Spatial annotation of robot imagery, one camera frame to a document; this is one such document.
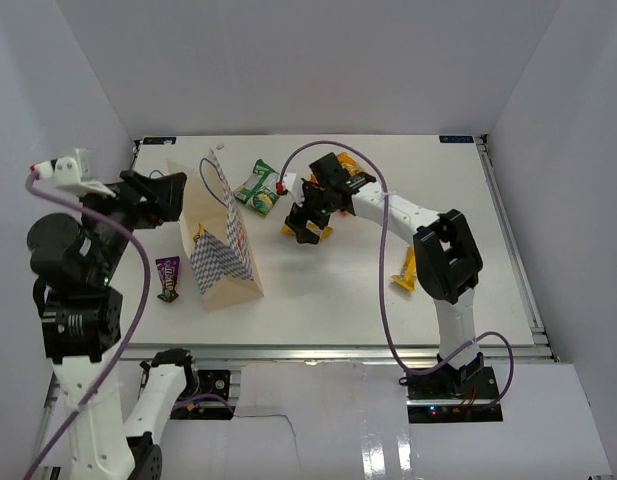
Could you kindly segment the yellow snack bar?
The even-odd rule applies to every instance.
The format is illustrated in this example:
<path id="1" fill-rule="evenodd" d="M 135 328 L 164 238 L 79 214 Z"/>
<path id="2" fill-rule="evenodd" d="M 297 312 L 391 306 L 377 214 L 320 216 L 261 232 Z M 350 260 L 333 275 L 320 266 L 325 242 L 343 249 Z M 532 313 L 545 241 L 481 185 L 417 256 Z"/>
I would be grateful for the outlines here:
<path id="1" fill-rule="evenodd" d="M 406 289 L 407 291 L 414 291 L 416 284 L 416 260 L 414 254 L 414 248 L 410 246 L 407 249 L 405 260 L 403 262 L 400 273 L 393 275 L 391 280 L 398 286 Z"/>
<path id="2" fill-rule="evenodd" d="M 326 226 L 324 229 L 320 229 L 316 224 L 314 224 L 313 222 L 308 222 L 306 225 L 306 228 L 313 234 L 317 235 L 319 237 L 319 241 L 323 241 L 326 238 L 328 238 L 334 231 L 334 229 L 330 226 Z M 290 236 L 294 236 L 295 232 L 288 227 L 287 225 L 283 225 L 281 232 L 285 235 L 290 235 Z"/>

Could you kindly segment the yellow M&M's packet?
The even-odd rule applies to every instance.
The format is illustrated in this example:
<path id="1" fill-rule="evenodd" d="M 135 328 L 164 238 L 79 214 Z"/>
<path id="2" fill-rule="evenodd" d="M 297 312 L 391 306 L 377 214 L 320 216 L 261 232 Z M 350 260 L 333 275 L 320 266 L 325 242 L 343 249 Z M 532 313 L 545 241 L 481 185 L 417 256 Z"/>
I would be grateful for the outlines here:
<path id="1" fill-rule="evenodd" d="M 202 224 L 198 224 L 197 232 L 193 236 L 193 242 L 197 244 L 203 235 L 204 235 L 204 227 Z"/>

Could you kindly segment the green snack packet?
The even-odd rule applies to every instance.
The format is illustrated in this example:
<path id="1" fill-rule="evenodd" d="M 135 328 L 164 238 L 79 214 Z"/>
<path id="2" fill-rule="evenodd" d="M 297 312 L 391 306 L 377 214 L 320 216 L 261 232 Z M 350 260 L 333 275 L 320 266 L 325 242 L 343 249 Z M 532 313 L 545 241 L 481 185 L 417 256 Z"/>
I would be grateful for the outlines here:
<path id="1" fill-rule="evenodd" d="M 248 179 L 233 191 L 233 197 L 254 213 L 266 217 L 279 199 L 278 180 L 279 173 L 258 159 Z"/>

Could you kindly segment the paper bag blue pattern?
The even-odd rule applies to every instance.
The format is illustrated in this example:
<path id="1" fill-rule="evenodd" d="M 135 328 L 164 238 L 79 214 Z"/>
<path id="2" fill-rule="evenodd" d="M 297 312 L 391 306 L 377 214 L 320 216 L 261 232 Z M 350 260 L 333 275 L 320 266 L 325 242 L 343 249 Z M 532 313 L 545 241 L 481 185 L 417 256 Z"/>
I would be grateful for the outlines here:
<path id="1" fill-rule="evenodd" d="M 157 258 L 180 257 L 177 291 L 191 283 L 208 312 L 262 298 L 245 223 L 215 152 L 209 150 L 194 164 L 170 155 L 161 172 L 187 175 L 179 220 L 153 245 Z M 198 224 L 204 235 L 195 244 Z"/>

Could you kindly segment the purple M&M's packet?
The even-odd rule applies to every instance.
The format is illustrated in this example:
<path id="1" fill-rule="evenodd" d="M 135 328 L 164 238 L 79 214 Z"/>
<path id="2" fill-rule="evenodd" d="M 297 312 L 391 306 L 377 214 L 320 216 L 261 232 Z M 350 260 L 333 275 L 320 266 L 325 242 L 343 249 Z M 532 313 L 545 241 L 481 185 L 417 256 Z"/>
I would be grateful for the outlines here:
<path id="1" fill-rule="evenodd" d="M 172 303 L 178 298 L 177 282 L 179 278 L 180 257 L 171 256 L 155 260 L 161 284 L 158 298 L 166 303 Z"/>

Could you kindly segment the orange snack multipack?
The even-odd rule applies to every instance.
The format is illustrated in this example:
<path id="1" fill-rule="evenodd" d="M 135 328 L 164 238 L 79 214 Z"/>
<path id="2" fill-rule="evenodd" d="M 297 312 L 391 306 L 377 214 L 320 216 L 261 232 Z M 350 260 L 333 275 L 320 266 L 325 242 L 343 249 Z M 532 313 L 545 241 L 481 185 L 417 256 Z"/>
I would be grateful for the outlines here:
<path id="1" fill-rule="evenodd" d="M 355 162 L 328 153 L 309 165 L 311 182 L 319 191 L 324 210 L 354 214 L 352 196 L 364 185 L 365 173 Z"/>

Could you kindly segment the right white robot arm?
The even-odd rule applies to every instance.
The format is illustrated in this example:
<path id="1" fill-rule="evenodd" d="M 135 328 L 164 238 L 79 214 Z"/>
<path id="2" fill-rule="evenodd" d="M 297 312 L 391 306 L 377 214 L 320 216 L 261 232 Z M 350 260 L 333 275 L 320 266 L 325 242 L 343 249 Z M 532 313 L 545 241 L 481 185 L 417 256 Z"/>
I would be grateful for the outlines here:
<path id="1" fill-rule="evenodd" d="M 465 216 L 456 209 L 439 213 L 414 204 L 390 192 L 379 169 L 352 174 L 333 153 L 309 168 L 309 179 L 280 174 L 277 192 L 293 200 L 285 226 L 298 243 L 317 245 L 331 214 L 344 211 L 410 243 L 416 280 L 434 302 L 439 350 L 436 366 L 408 369 L 406 375 L 435 375 L 447 396 L 465 397 L 484 367 L 473 311 L 483 260 Z"/>

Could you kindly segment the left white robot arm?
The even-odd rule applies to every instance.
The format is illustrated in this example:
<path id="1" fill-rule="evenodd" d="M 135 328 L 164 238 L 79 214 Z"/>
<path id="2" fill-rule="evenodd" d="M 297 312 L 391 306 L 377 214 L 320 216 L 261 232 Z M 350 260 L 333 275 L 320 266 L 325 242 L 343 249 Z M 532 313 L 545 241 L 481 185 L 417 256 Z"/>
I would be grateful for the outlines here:
<path id="1" fill-rule="evenodd" d="M 134 330 L 122 326 L 123 297 L 111 284 L 138 230 L 179 219 L 186 182 L 126 170 L 102 192 L 61 200 L 28 232 L 33 300 L 67 412 L 57 436 L 69 441 L 74 479 L 159 478 L 165 425 L 198 390 L 190 351 L 165 350 L 144 364 L 143 391 L 123 414 L 117 364 Z"/>

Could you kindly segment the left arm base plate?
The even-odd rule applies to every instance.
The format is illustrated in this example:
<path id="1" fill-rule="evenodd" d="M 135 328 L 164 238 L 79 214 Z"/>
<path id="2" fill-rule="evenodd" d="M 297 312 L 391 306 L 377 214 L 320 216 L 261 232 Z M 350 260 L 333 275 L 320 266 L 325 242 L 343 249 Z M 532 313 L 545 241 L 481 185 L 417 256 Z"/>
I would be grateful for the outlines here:
<path id="1" fill-rule="evenodd" d="M 195 390 L 183 393 L 170 415 L 171 420 L 231 420 L 231 372 L 229 370 L 198 370 Z"/>

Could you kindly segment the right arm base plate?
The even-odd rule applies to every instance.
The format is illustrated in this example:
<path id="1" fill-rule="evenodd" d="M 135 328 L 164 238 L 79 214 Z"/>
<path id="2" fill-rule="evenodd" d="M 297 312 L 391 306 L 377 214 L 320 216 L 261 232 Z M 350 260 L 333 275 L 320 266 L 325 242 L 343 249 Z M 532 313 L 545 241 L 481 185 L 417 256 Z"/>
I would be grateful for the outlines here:
<path id="1" fill-rule="evenodd" d="M 498 423 L 503 421 L 500 405 L 487 405 L 499 389 L 492 367 L 456 390 L 443 383 L 439 376 L 402 377 L 399 385 L 407 391 L 407 412 L 410 424 Z"/>

